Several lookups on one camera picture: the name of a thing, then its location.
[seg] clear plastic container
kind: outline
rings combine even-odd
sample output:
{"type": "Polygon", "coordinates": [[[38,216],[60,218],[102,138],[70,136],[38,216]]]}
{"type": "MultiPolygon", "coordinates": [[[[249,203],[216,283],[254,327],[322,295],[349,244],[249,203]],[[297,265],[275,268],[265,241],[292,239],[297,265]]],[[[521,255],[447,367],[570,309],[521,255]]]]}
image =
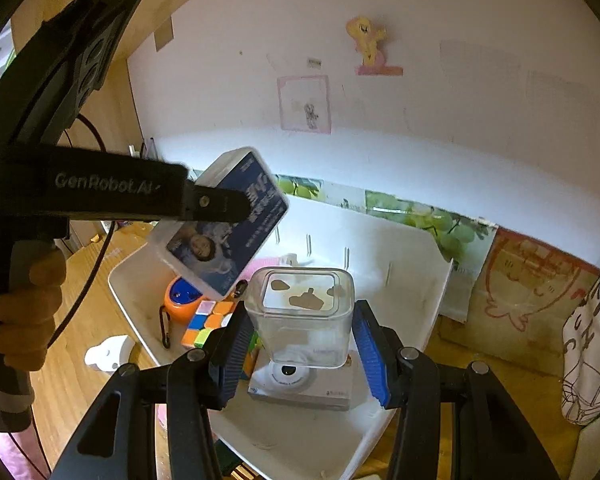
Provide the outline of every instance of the clear plastic container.
{"type": "Polygon", "coordinates": [[[345,270],[264,267],[244,305],[273,362],[338,368],[347,360],[354,298],[345,270]]]}

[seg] human hand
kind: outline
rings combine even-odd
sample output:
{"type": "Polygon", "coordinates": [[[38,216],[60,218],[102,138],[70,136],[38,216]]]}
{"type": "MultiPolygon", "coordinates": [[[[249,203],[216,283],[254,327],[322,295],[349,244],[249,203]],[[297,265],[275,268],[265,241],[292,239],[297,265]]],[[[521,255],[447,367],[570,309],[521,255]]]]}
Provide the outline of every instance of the human hand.
{"type": "Polygon", "coordinates": [[[0,295],[0,353],[7,366],[27,372],[42,368],[65,277],[64,256],[54,249],[29,269],[32,286],[0,295]]]}

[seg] yellow pony figure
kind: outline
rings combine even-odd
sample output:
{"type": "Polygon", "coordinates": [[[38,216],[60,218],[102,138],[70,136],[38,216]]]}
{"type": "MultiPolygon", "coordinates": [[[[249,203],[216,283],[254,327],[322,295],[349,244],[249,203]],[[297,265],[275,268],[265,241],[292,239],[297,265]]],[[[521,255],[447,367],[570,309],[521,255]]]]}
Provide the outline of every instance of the yellow pony figure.
{"type": "Polygon", "coordinates": [[[357,75],[402,75],[401,66],[386,66],[378,41],[386,39],[386,29],[376,27],[369,18],[357,16],[347,22],[347,33],[356,42],[356,51],[362,54],[362,65],[357,75]]]}

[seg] transparent container lid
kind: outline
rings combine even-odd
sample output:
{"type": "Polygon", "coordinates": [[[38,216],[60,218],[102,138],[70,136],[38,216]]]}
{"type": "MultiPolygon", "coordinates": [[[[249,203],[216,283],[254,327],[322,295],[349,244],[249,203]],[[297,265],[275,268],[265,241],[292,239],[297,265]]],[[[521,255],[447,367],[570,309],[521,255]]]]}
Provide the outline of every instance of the transparent container lid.
{"type": "Polygon", "coordinates": [[[311,267],[259,269],[244,298],[252,314],[297,320],[335,320],[349,315],[353,303],[353,278],[348,272],[311,267]]]}

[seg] wooden table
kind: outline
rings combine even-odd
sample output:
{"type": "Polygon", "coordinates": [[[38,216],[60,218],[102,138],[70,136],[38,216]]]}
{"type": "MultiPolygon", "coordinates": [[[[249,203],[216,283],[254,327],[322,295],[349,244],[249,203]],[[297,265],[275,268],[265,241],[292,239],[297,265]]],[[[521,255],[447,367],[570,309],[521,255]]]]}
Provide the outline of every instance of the wooden table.
{"type": "MultiPolygon", "coordinates": [[[[31,375],[36,390],[34,414],[52,467],[93,399],[109,379],[104,372],[92,370],[84,364],[87,348],[112,335],[129,334],[137,340],[110,293],[107,278],[116,264],[144,244],[144,238],[150,229],[147,224],[136,223],[114,234],[84,303],[50,349],[45,366],[31,375]]],[[[67,279],[62,286],[64,301],[56,315],[56,322],[64,317],[80,293],[101,246],[102,242],[91,244],[67,261],[67,279]]],[[[447,365],[465,367],[476,359],[489,364],[542,441],[560,477],[568,477],[579,428],[566,422],[560,413],[560,379],[523,370],[512,363],[442,341],[437,329],[434,330],[426,353],[436,362],[447,365]]],[[[154,366],[140,344],[136,345],[131,361],[141,368],[154,366]]],[[[451,419],[448,406],[443,406],[442,415],[438,478],[446,480],[450,477],[451,456],[451,419]]],[[[394,437],[395,420],[359,469],[359,476],[372,473],[382,475],[386,471],[394,437]]],[[[159,424],[156,424],[155,440],[158,478],[170,479],[166,432],[159,424]]]]}

